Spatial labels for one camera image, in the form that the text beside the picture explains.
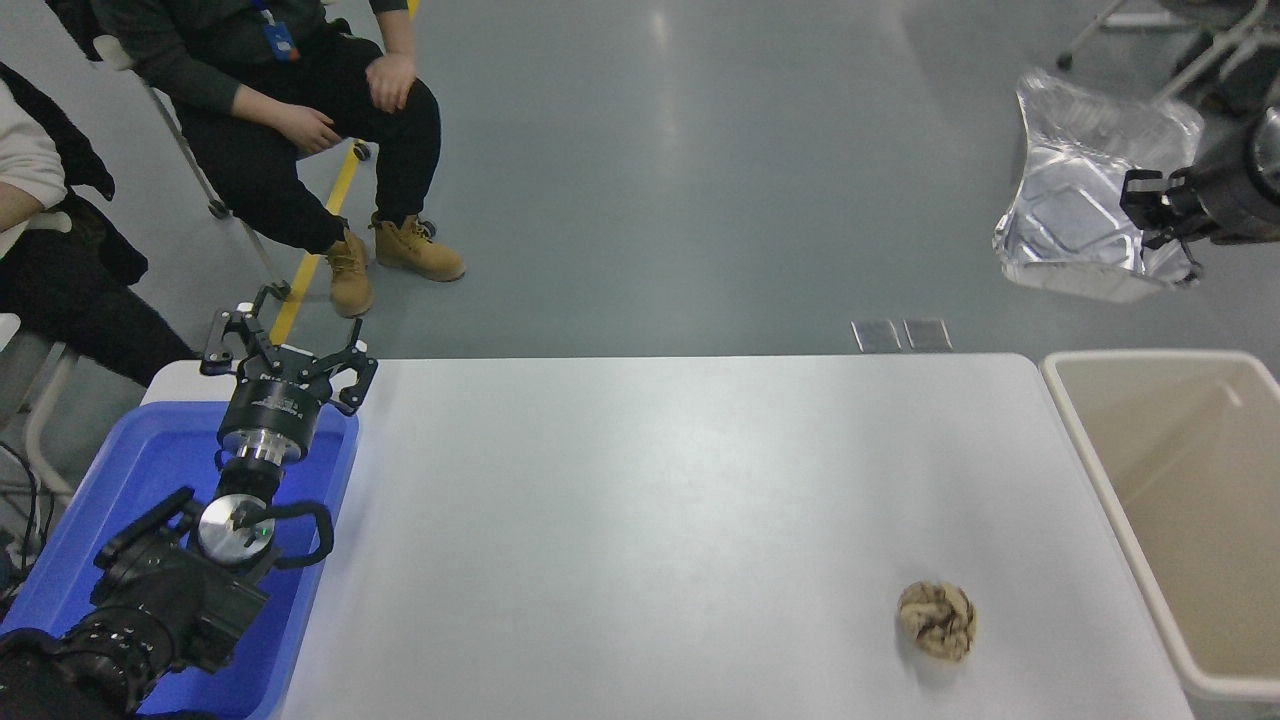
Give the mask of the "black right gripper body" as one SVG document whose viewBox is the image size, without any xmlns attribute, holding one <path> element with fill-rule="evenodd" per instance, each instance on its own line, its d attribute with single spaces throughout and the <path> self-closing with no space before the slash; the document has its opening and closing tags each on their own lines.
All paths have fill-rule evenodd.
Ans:
<svg viewBox="0 0 1280 720">
<path fill-rule="evenodd" d="M 1216 229 L 1215 243 L 1279 240 L 1276 135 L 1230 135 L 1190 169 L 1190 186 Z"/>
</svg>

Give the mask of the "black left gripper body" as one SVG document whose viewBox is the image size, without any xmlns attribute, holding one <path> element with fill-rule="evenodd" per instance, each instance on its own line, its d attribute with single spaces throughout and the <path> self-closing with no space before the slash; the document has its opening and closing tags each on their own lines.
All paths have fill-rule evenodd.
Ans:
<svg viewBox="0 0 1280 720">
<path fill-rule="evenodd" d="M 233 447 L 256 430 L 282 436 L 296 447 L 311 445 L 321 407 L 332 397 L 330 380 L 273 375 L 270 366 L 257 360 L 243 360 L 236 379 L 219 425 L 221 446 Z"/>
</svg>

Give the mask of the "seated person's right hand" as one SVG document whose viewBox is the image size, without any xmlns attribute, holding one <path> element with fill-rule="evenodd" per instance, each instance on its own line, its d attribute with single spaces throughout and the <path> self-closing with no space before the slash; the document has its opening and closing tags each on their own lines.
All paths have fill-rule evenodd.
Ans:
<svg viewBox="0 0 1280 720">
<path fill-rule="evenodd" d="M 314 108 L 278 102 L 269 115 L 268 124 L 305 155 L 323 152 L 343 140 L 334 120 Z"/>
</svg>

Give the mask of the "seated person's left hand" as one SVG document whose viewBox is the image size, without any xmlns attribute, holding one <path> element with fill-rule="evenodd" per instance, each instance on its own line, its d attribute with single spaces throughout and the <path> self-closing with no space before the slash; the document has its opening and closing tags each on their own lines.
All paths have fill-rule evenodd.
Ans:
<svg viewBox="0 0 1280 720">
<path fill-rule="evenodd" d="M 419 78 L 415 55 L 402 51 L 379 56 L 366 67 L 365 74 L 372 105 L 384 113 L 403 110 Z"/>
</svg>

